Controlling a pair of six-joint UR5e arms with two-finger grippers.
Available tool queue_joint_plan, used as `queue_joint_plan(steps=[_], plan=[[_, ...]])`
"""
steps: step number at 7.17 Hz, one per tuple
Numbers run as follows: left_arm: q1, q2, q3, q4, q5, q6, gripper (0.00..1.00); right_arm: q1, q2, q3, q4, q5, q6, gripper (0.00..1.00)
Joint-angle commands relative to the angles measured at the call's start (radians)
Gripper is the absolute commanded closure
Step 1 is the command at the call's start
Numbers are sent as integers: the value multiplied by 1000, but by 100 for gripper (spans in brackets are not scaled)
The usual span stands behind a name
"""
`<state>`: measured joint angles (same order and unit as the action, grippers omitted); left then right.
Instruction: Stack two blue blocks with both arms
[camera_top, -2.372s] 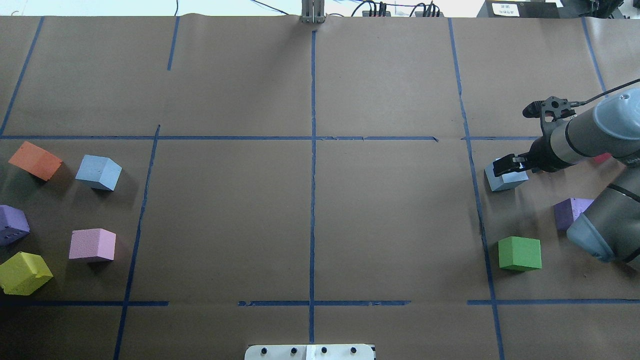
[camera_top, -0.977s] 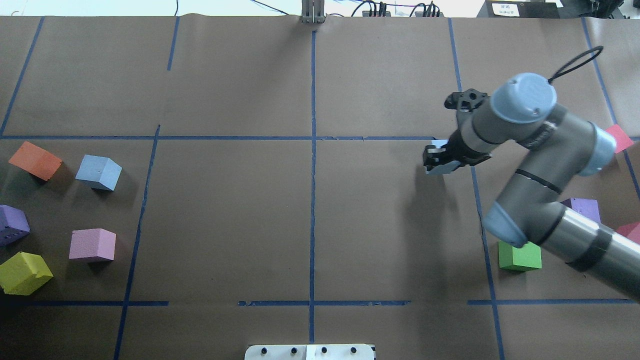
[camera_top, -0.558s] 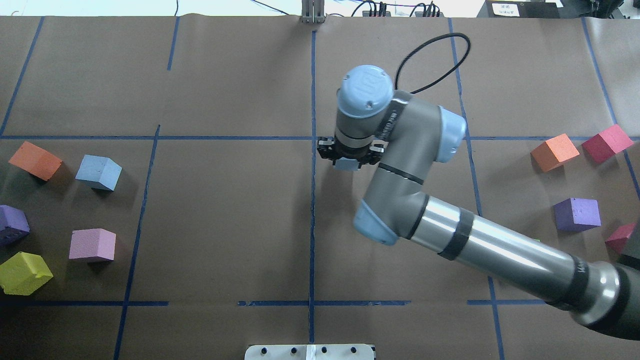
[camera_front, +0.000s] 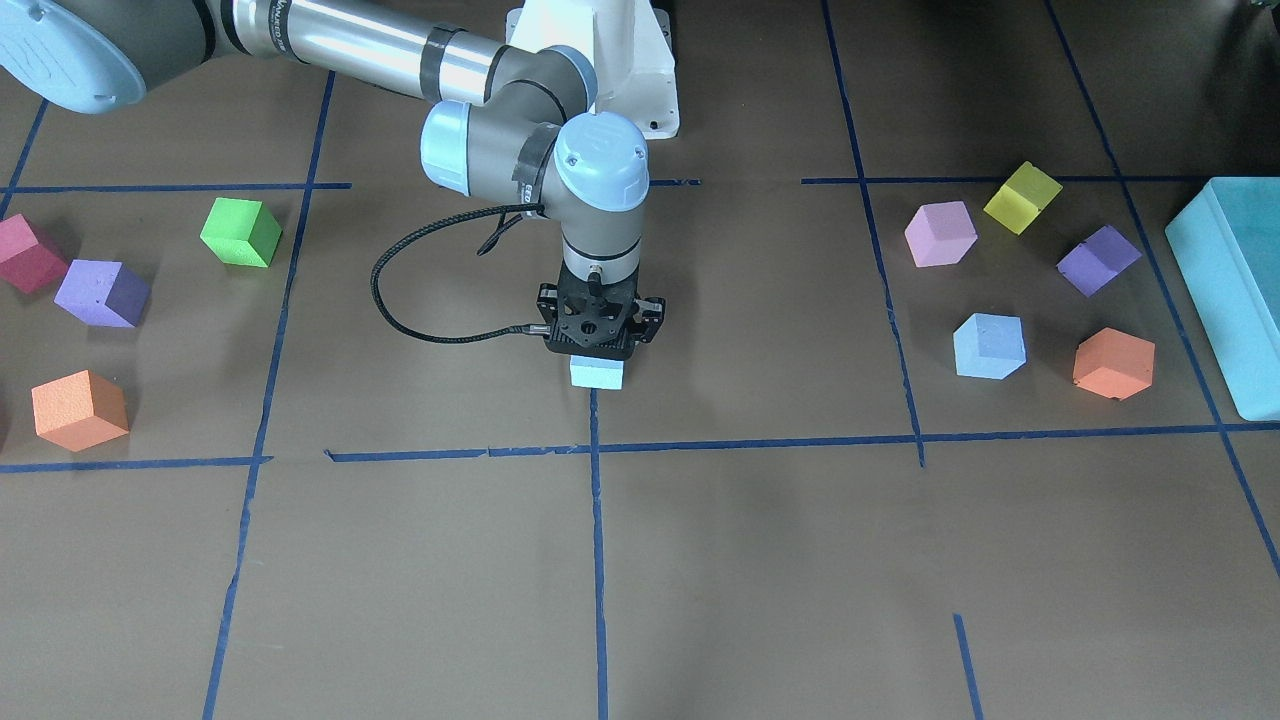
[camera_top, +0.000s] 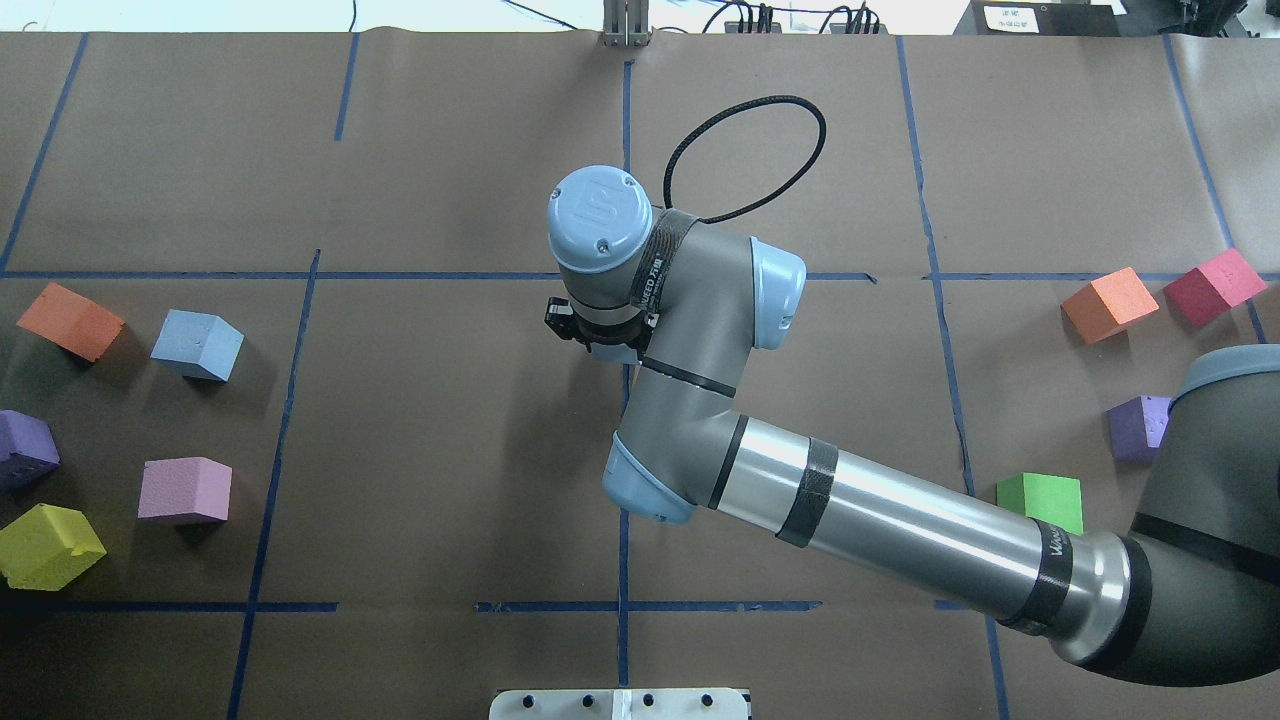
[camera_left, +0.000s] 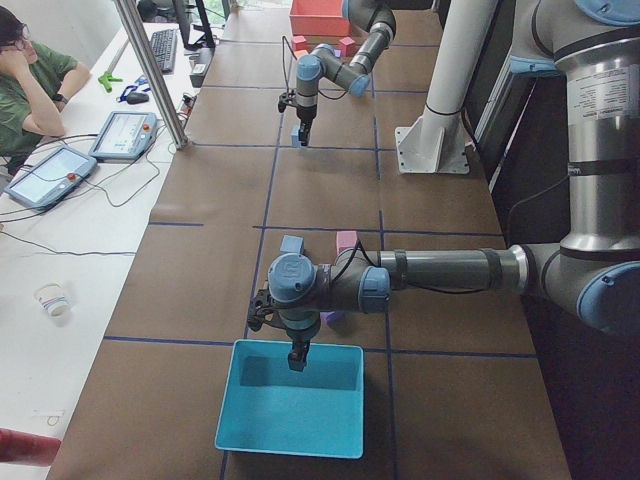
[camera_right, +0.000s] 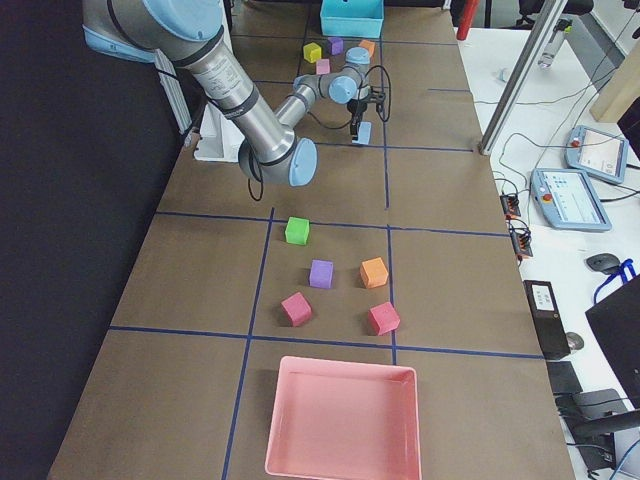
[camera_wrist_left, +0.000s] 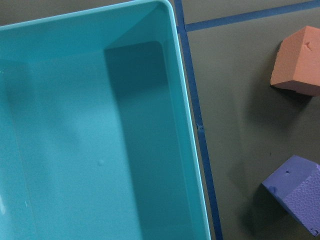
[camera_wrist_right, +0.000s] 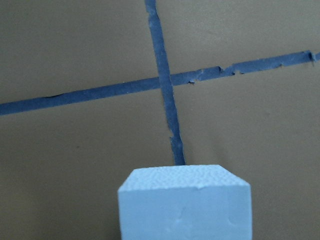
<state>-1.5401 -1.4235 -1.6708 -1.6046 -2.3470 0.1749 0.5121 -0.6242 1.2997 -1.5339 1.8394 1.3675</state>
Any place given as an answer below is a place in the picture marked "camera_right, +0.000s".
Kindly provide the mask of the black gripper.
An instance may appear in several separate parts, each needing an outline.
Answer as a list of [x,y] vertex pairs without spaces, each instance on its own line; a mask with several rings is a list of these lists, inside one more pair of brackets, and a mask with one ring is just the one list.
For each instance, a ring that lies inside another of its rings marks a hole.
[[362,121],[362,115],[366,112],[369,105],[375,106],[376,113],[379,116],[385,116],[387,95],[383,90],[377,90],[370,87],[366,94],[361,98],[355,98],[347,103],[347,110],[351,113],[351,121],[349,124],[350,134],[353,141],[359,139],[359,129]]

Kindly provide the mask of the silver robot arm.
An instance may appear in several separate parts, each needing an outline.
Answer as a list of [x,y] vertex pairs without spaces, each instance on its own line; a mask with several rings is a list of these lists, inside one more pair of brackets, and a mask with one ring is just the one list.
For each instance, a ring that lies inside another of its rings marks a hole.
[[87,45],[102,54],[151,63],[161,51],[174,67],[190,72],[206,99],[232,121],[245,139],[239,149],[244,174],[260,183],[308,184],[317,167],[317,148],[294,132],[314,104],[328,98],[348,108],[349,128],[358,133],[362,116],[375,105],[388,113],[388,96],[369,83],[369,52],[347,51],[336,73],[303,75],[276,110],[225,45],[223,9],[216,1],[85,1]]

